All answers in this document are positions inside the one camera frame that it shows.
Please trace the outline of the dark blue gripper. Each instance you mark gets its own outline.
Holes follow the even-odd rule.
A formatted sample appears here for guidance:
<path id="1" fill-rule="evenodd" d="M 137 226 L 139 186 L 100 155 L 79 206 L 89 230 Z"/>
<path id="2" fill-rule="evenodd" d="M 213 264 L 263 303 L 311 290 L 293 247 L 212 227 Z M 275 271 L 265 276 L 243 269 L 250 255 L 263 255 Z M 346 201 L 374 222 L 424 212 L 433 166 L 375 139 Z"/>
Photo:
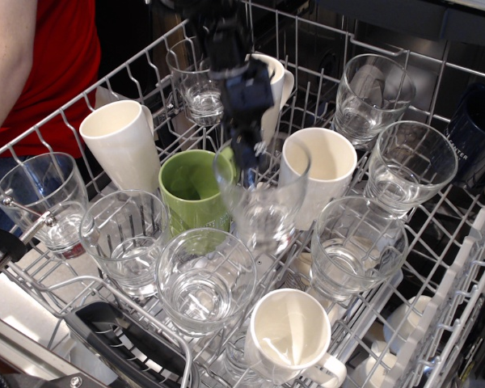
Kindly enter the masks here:
<path id="1" fill-rule="evenodd" d="M 261 121 L 273 105 L 268 65 L 249 60 L 241 74 L 221 81 L 221 124 L 230 132 L 234 163 L 242 171 L 244 188 L 254 189 L 267 146 L 261 138 Z"/>

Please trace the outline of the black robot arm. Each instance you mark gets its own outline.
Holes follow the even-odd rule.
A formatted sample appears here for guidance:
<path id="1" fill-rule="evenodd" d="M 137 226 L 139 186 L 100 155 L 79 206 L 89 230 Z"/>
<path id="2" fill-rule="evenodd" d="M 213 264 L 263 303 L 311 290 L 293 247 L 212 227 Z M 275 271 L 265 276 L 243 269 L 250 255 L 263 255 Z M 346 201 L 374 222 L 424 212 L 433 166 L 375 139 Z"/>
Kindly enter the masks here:
<path id="1" fill-rule="evenodd" d="M 192 24 L 209 59 L 209 76 L 221 89 L 222 128 L 230 135 L 242 186 L 256 188 L 256 170 L 263 163 L 261 136 L 264 113 L 273 105 L 268 66 L 251 55 L 252 38 L 238 13 L 238 1 L 164 1 Z"/>

